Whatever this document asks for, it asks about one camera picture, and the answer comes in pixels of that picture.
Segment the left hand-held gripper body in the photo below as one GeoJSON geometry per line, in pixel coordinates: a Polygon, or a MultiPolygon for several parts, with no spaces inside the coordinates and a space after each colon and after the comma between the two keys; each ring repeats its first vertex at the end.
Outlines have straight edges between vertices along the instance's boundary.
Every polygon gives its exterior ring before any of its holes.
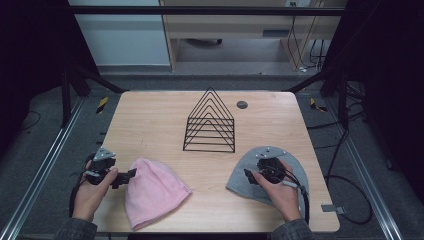
{"type": "Polygon", "coordinates": [[[110,168],[115,165],[115,156],[114,152],[100,147],[91,157],[90,167],[85,171],[86,180],[93,185],[101,183],[110,168]]]}

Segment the black wire rack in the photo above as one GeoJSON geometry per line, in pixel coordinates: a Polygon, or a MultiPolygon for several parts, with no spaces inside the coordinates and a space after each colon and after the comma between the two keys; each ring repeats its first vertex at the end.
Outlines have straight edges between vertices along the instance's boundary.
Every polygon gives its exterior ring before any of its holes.
{"type": "Polygon", "coordinates": [[[235,120],[218,93],[209,87],[186,121],[184,151],[234,153],[235,120]]]}

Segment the light wooden desk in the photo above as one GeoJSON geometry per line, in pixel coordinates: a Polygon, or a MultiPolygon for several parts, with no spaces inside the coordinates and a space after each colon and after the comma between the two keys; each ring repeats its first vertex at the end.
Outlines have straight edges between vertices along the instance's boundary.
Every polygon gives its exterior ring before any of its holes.
{"type": "MultiPolygon", "coordinates": [[[[348,0],[159,0],[162,6],[343,8],[348,0]]],[[[306,66],[312,40],[333,38],[338,16],[165,15],[169,43],[181,39],[278,39],[293,69],[306,66]]]]}

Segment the grey metal bracket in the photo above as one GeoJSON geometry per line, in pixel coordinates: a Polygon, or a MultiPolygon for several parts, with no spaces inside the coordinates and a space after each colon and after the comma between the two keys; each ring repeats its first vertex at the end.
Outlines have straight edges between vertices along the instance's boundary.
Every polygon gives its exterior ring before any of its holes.
{"type": "Polygon", "coordinates": [[[344,215],[346,213],[343,207],[334,204],[322,204],[321,209],[323,212],[335,212],[337,215],[344,215]]]}

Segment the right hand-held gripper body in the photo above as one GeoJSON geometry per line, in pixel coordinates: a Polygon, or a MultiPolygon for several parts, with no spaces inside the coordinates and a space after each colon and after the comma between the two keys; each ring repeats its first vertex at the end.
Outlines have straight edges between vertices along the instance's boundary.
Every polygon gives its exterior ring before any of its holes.
{"type": "Polygon", "coordinates": [[[280,183],[286,177],[286,168],[279,156],[282,156],[282,152],[271,147],[265,147],[255,155],[258,159],[256,166],[259,173],[272,184],[280,183]]]}

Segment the dark curtain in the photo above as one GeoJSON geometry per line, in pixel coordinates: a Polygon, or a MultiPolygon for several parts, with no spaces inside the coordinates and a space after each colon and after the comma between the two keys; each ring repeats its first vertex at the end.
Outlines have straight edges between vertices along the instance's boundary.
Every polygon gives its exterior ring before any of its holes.
{"type": "Polygon", "coordinates": [[[0,155],[65,66],[98,69],[68,0],[0,0],[0,155]]]}
{"type": "Polygon", "coordinates": [[[387,158],[424,204],[424,0],[347,0],[327,62],[355,46],[345,70],[387,158]]]}

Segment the yellow black tape strip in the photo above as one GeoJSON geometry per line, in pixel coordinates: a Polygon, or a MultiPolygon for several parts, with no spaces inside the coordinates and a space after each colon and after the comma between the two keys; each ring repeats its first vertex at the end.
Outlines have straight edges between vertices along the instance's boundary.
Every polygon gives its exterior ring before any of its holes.
{"type": "Polygon", "coordinates": [[[96,109],[96,114],[101,114],[103,112],[105,105],[107,104],[108,100],[109,100],[109,97],[103,97],[100,100],[99,105],[96,109]]]}
{"type": "Polygon", "coordinates": [[[328,112],[327,107],[318,106],[314,98],[310,98],[310,107],[320,112],[328,112]]]}

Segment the black frame crossbar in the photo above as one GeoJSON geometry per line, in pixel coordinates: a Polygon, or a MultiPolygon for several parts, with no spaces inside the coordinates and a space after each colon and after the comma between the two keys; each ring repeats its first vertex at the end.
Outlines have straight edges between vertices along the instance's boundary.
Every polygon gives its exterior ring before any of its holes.
{"type": "Polygon", "coordinates": [[[253,15],[253,16],[342,16],[344,8],[229,7],[229,6],[70,6],[75,14],[117,15],[253,15]]]}

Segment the pink beanie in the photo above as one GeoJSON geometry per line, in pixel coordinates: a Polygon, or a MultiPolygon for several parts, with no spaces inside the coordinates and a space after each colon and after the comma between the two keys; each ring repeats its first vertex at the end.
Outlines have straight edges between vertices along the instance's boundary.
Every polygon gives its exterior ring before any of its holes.
{"type": "Polygon", "coordinates": [[[140,158],[133,162],[125,209],[133,231],[151,225],[177,209],[192,191],[162,162],[140,158]]]}

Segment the person's left hand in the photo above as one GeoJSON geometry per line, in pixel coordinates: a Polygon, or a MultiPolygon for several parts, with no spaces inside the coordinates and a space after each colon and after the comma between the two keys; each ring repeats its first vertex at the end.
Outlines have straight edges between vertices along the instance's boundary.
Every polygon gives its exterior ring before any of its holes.
{"type": "Polygon", "coordinates": [[[82,175],[78,184],[79,188],[74,199],[72,217],[75,219],[92,222],[98,207],[108,192],[110,184],[116,179],[118,169],[112,167],[105,178],[98,185],[93,185],[86,180],[86,174],[82,175]]]}

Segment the grey beanie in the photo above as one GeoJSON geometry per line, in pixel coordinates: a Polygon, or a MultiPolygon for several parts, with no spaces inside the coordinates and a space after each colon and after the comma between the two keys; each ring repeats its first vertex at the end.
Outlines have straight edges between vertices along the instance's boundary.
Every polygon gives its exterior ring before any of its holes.
{"type": "Polygon", "coordinates": [[[266,191],[259,185],[250,184],[248,177],[245,176],[244,169],[248,169],[259,173],[256,164],[258,159],[255,155],[265,147],[271,147],[278,152],[282,152],[279,159],[283,166],[286,168],[286,177],[280,183],[287,186],[294,187],[298,190],[299,195],[299,208],[302,216],[306,218],[309,214],[309,183],[305,170],[300,162],[289,152],[274,146],[260,146],[249,150],[237,163],[230,178],[226,184],[226,188],[242,197],[253,199],[268,205],[272,201],[266,191]]]}

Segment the aluminium floor rail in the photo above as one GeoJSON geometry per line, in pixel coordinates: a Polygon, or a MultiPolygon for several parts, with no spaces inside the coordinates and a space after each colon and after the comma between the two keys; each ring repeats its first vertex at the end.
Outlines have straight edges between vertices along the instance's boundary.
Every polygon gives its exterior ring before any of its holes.
{"type": "Polygon", "coordinates": [[[371,174],[366,169],[358,149],[350,136],[346,136],[346,148],[357,177],[370,201],[374,215],[379,222],[380,228],[385,235],[386,240],[404,240],[397,223],[383,199],[382,194],[378,190],[371,174]]]}
{"type": "Polygon", "coordinates": [[[37,200],[56,160],[58,159],[71,131],[74,128],[75,122],[78,119],[81,109],[85,103],[85,99],[78,97],[71,110],[71,115],[68,122],[60,129],[55,140],[49,148],[41,165],[22,197],[19,205],[15,209],[12,217],[7,222],[5,227],[0,232],[0,240],[15,240],[25,223],[35,201],[37,200]]]}

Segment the person's right hand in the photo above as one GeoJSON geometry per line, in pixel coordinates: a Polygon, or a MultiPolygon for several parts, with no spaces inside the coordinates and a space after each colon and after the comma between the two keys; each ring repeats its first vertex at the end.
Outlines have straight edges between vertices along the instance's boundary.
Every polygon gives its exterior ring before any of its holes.
{"type": "Polygon", "coordinates": [[[254,172],[253,176],[266,191],[273,206],[279,211],[286,223],[302,218],[299,210],[298,192],[295,188],[282,183],[270,183],[258,172],[254,172]]]}

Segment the white cabinet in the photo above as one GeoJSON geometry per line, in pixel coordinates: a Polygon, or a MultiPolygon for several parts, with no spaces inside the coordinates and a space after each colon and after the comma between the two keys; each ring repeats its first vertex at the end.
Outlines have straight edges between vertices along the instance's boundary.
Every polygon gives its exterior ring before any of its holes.
{"type": "Polygon", "coordinates": [[[160,15],[77,14],[77,22],[98,66],[169,66],[160,15]]]}

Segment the black frame strut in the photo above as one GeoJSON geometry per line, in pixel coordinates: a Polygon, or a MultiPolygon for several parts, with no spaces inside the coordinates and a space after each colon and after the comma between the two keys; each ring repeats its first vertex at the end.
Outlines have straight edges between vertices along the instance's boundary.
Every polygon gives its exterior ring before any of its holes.
{"type": "Polygon", "coordinates": [[[348,111],[347,102],[347,75],[341,67],[328,67],[321,72],[309,77],[301,83],[287,89],[287,92],[297,93],[307,86],[323,80],[324,83],[320,89],[323,97],[332,96],[338,91],[338,120],[342,127],[348,129],[348,111]]]}
{"type": "Polygon", "coordinates": [[[87,79],[95,81],[114,93],[127,92],[127,89],[118,87],[117,85],[103,79],[97,73],[86,70],[78,65],[68,65],[64,68],[64,71],[61,74],[62,128],[69,123],[72,116],[70,89],[73,88],[78,96],[87,96],[91,91],[86,82],[87,79]]]}

